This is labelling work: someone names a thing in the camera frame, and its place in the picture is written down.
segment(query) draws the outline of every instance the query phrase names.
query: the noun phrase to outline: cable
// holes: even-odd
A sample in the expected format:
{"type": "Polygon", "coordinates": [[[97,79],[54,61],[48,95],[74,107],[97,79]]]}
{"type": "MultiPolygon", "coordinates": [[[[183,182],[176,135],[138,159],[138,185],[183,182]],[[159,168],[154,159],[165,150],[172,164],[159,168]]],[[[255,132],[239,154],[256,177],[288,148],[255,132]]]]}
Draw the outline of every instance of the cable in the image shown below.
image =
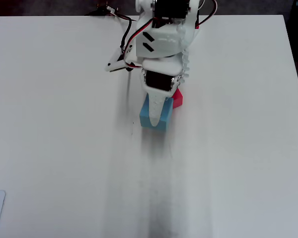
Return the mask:
{"type": "Polygon", "coordinates": [[[129,47],[129,44],[132,42],[132,40],[137,37],[139,35],[139,33],[141,33],[142,31],[144,31],[151,23],[152,21],[154,20],[155,18],[152,18],[150,19],[145,25],[143,25],[142,27],[140,27],[137,31],[135,31],[135,33],[129,38],[128,42],[127,42],[127,45],[124,49],[124,52],[123,52],[123,56],[124,56],[124,63],[125,65],[127,65],[129,68],[141,68],[141,66],[136,66],[136,65],[131,65],[129,63],[126,62],[126,52],[127,52],[127,49],[129,47]]]}
{"type": "Polygon", "coordinates": [[[203,7],[204,3],[205,3],[205,0],[203,0],[202,4],[199,6],[198,10],[200,10],[203,7]]]}
{"type": "Polygon", "coordinates": [[[133,21],[135,21],[135,20],[131,19],[128,16],[121,15],[119,13],[111,13],[111,14],[114,15],[114,16],[116,16],[116,17],[119,17],[121,19],[124,19],[124,20],[128,20],[129,21],[128,28],[127,28],[127,30],[126,30],[126,32],[125,32],[125,34],[124,34],[124,36],[123,36],[123,38],[121,40],[121,45],[120,45],[121,51],[123,53],[124,52],[124,46],[125,46],[126,37],[127,37],[128,33],[130,31],[130,28],[131,28],[131,25],[132,25],[133,21]]]}
{"type": "Polygon", "coordinates": [[[212,1],[214,3],[214,7],[213,7],[213,10],[212,10],[211,14],[207,18],[205,18],[202,22],[200,22],[198,25],[196,25],[196,27],[200,26],[201,24],[203,24],[204,22],[206,22],[207,20],[209,20],[216,13],[216,11],[218,10],[218,2],[217,2],[217,0],[212,0],[212,1]]]}

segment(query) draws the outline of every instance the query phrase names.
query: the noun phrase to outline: pink block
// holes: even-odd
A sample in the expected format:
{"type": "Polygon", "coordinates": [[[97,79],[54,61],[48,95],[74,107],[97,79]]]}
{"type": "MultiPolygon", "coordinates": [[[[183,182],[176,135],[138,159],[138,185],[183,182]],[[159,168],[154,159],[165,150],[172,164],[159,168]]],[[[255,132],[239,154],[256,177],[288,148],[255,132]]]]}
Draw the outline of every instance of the pink block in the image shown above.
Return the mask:
{"type": "Polygon", "coordinates": [[[183,96],[179,89],[177,89],[173,95],[173,108],[180,107],[183,104],[183,96]]]}

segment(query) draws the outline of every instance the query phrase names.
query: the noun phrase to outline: cyan cube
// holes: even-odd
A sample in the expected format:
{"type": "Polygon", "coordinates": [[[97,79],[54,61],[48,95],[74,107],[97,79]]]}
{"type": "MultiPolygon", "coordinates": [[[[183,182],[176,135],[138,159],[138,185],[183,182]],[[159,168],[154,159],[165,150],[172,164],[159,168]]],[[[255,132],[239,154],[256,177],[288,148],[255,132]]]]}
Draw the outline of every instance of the cyan cube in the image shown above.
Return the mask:
{"type": "Polygon", "coordinates": [[[167,131],[173,110],[173,98],[169,98],[164,102],[161,117],[156,127],[151,125],[149,119],[149,96],[147,94],[143,108],[140,112],[140,123],[142,127],[151,128],[154,130],[167,131]]]}

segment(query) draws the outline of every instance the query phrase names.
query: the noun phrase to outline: black stripe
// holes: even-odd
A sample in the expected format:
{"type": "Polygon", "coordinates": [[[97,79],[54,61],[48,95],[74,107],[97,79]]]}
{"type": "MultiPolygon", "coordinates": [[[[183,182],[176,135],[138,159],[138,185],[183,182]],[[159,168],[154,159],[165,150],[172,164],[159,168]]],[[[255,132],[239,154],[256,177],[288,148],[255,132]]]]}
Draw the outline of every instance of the black stripe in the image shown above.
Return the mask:
{"type": "Polygon", "coordinates": [[[154,38],[153,38],[151,35],[149,35],[149,33],[144,32],[143,35],[144,35],[144,37],[146,37],[146,38],[147,38],[148,40],[150,40],[151,42],[154,41],[154,38]]]}
{"type": "Polygon", "coordinates": [[[154,49],[150,45],[148,45],[147,43],[144,43],[144,47],[146,47],[147,50],[149,50],[150,52],[154,51],[154,49]]]}

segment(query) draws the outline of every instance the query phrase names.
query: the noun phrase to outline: black wire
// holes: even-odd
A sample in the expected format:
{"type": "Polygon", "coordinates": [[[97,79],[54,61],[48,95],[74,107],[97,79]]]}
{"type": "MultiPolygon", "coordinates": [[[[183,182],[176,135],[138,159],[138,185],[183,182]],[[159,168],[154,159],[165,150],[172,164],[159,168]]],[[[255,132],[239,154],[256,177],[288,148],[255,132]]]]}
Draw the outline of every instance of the black wire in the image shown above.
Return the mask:
{"type": "Polygon", "coordinates": [[[118,13],[116,13],[116,15],[121,19],[129,21],[128,28],[127,28],[127,30],[126,30],[126,32],[125,32],[125,34],[124,34],[124,36],[121,40],[121,45],[120,45],[120,48],[121,48],[122,52],[124,52],[125,40],[126,40],[126,37],[127,37],[128,33],[131,29],[131,25],[133,23],[133,20],[130,17],[124,16],[124,15],[121,15],[121,14],[118,14],[118,13]]]}
{"type": "Polygon", "coordinates": [[[211,14],[207,18],[205,18],[202,22],[200,22],[198,25],[196,25],[196,27],[200,26],[201,24],[203,24],[204,22],[209,20],[216,13],[216,11],[218,9],[218,3],[217,3],[216,0],[212,0],[212,1],[214,3],[214,7],[213,7],[213,10],[212,10],[211,14]]]}

